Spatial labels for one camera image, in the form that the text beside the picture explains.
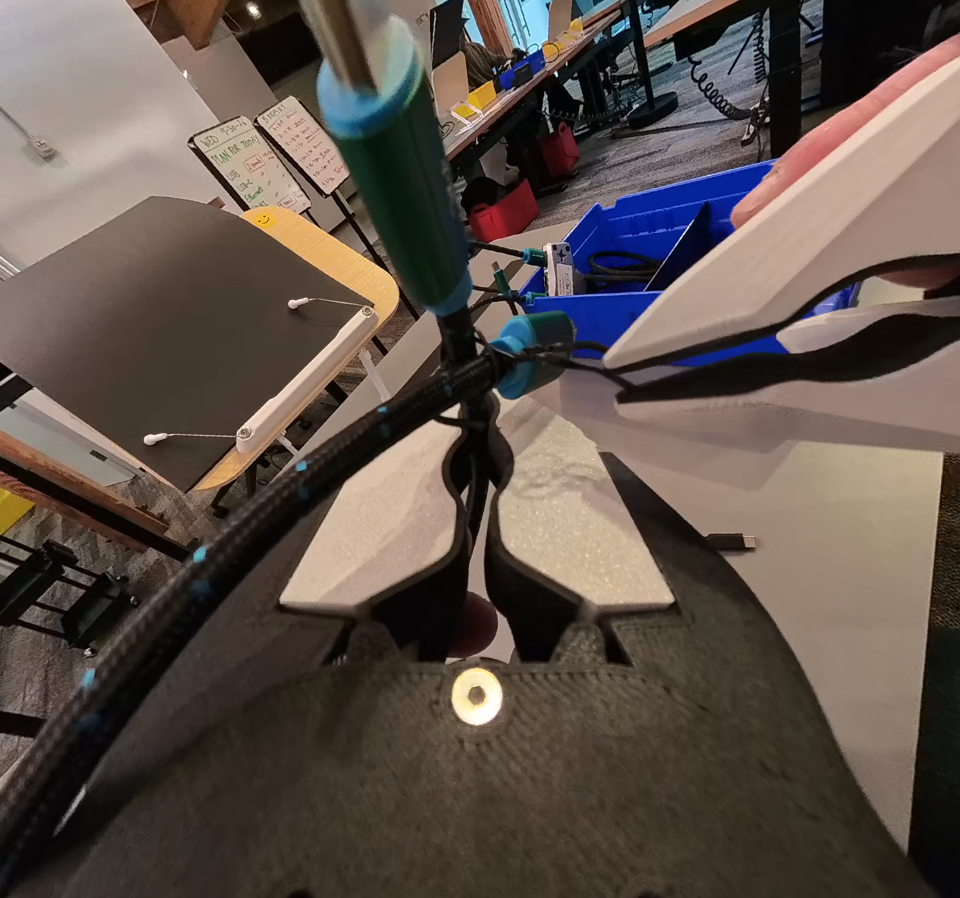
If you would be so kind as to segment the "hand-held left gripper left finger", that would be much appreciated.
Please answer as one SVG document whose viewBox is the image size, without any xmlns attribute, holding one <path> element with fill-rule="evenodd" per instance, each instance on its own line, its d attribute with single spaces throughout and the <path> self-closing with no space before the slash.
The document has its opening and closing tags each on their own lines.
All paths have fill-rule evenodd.
<svg viewBox="0 0 960 898">
<path fill-rule="evenodd" d="M 484 651 L 484 599 L 468 591 L 477 526 L 462 424 L 429 422 L 342 486 L 281 592 L 295 614 L 386 626 L 397 644 L 451 632 L 454 656 Z"/>
</svg>

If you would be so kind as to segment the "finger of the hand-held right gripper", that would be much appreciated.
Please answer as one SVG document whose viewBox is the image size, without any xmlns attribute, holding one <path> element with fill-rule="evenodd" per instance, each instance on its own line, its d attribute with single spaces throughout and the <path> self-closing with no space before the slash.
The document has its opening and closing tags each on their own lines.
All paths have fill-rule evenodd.
<svg viewBox="0 0 960 898">
<path fill-rule="evenodd" d="M 919 81 L 674 281 L 603 358 L 669 364 L 772 335 L 847 284 L 958 257 L 959 62 Z"/>
<path fill-rule="evenodd" d="M 671 436 L 745 452 L 789 441 L 958 452 L 958 299 L 917 299 L 780 322 L 780 352 L 761 351 L 742 321 L 694 352 L 713 304 L 695 314 L 657 299 L 617 341 L 639 368 L 639 396 L 617 399 L 604 376 L 568 372 L 533 399 L 582 426 Z"/>
</svg>

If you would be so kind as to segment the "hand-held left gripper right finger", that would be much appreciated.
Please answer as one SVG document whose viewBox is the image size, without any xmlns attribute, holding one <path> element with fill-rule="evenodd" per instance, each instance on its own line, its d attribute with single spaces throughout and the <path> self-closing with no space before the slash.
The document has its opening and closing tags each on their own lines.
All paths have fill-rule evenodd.
<svg viewBox="0 0 960 898">
<path fill-rule="evenodd" d="M 573 625 L 665 612 L 675 596 L 594 442 L 535 400 L 499 400 L 487 592 L 518 656 Z"/>
</svg>

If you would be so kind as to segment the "person's right hand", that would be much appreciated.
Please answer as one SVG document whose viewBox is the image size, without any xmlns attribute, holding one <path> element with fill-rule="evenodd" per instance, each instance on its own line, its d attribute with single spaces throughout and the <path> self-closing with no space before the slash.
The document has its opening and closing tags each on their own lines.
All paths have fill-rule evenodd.
<svg viewBox="0 0 960 898">
<path fill-rule="evenodd" d="M 759 185 L 734 207 L 730 216 L 733 227 L 738 229 L 746 224 L 886 107 L 944 65 L 957 60 L 958 56 L 959 35 L 955 34 L 919 55 L 864 97 L 803 136 L 779 157 Z"/>
</svg>

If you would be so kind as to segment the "white bar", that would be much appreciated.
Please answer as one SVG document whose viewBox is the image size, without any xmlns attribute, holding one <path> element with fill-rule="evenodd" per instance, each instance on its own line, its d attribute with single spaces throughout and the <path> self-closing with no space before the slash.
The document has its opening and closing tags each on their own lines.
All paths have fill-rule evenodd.
<svg viewBox="0 0 960 898">
<path fill-rule="evenodd" d="M 282 437 L 301 412 L 314 401 L 375 336 L 379 317 L 372 305 L 362 305 L 327 344 L 272 398 L 241 425 L 235 434 L 240 455 L 258 455 Z"/>
</svg>

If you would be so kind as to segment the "small grey adapter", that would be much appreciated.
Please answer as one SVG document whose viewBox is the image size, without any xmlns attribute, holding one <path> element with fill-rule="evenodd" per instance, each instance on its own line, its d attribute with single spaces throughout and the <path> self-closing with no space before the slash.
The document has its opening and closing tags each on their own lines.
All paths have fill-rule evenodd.
<svg viewBox="0 0 960 898">
<path fill-rule="evenodd" d="M 547 243 L 543 246 L 545 255 L 544 283 L 548 297 L 570 297 L 575 295 L 575 266 L 570 244 L 566 241 Z"/>
</svg>

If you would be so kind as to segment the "black floor pole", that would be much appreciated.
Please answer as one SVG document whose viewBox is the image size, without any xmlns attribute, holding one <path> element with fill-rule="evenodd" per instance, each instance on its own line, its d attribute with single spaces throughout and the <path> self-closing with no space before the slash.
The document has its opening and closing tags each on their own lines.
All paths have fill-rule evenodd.
<svg viewBox="0 0 960 898">
<path fill-rule="evenodd" d="M 640 15 L 639 0 L 627 0 L 627 17 L 632 35 L 633 56 L 639 80 L 643 86 L 643 101 L 638 101 L 626 112 L 620 132 L 639 133 L 662 122 L 678 109 L 678 96 L 667 91 L 661 96 L 654 93 L 652 74 L 647 58 L 646 44 Z"/>
</svg>

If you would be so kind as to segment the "red bin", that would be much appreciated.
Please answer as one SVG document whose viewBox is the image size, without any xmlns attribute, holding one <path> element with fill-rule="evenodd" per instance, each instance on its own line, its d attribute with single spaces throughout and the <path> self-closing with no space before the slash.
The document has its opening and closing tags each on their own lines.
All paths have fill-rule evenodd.
<svg viewBox="0 0 960 898">
<path fill-rule="evenodd" d="M 552 131 L 538 135 L 536 141 L 551 179 L 560 181 L 575 176 L 581 153 L 570 124 L 560 121 Z"/>
<path fill-rule="evenodd" d="M 493 205 L 477 205 L 467 223 L 477 240 L 491 244 L 524 232 L 540 216 L 540 208 L 528 179 L 510 189 Z"/>
</svg>

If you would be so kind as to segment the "black tilted board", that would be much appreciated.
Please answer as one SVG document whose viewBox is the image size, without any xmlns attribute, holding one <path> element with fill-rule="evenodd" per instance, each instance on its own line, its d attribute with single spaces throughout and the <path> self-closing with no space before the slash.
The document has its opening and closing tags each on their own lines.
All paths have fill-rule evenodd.
<svg viewBox="0 0 960 898">
<path fill-rule="evenodd" d="M 150 197 L 2 282 L 1 360 L 186 492 L 362 306 L 242 217 Z"/>
</svg>

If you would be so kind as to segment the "long wooden desk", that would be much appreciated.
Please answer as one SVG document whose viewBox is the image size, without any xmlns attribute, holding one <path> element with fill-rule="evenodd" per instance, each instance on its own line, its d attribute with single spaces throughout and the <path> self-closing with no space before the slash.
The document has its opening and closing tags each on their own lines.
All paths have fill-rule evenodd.
<svg viewBox="0 0 960 898">
<path fill-rule="evenodd" d="M 536 96 L 545 94 L 549 86 L 564 85 L 582 72 L 595 69 L 609 40 L 607 32 L 619 21 L 609 13 L 604 21 L 584 28 L 580 34 L 565 35 L 560 44 L 548 43 L 544 67 L 520 85 L 498 91 L 484 107 L 471 96 L 455 99 L 445 115 L 457 127 L 442 139 L 450 166 L 460 167 L 482 156 L 512 127 L 514 117 L 533 107 Z"/>
</svg>

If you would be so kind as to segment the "whiteboard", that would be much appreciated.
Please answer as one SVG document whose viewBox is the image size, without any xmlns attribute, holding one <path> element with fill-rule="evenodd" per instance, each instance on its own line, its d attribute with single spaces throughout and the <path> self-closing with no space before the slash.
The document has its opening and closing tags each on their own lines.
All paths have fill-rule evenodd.
<svg viewBox="0 0 960 898">
<path fill-rule="evenodd" d="M 300 216 L 309 212 L 309 196 L 246 115 L 190 136 L 187 147 L 242 212 L 266 207 Z"/>
<path fill-rule="evenodd" d="M 277 101 L 253 121 L 322 196 L 334 196 L 350 178 L 338 146 L 298 97 Z"/>
</svg>

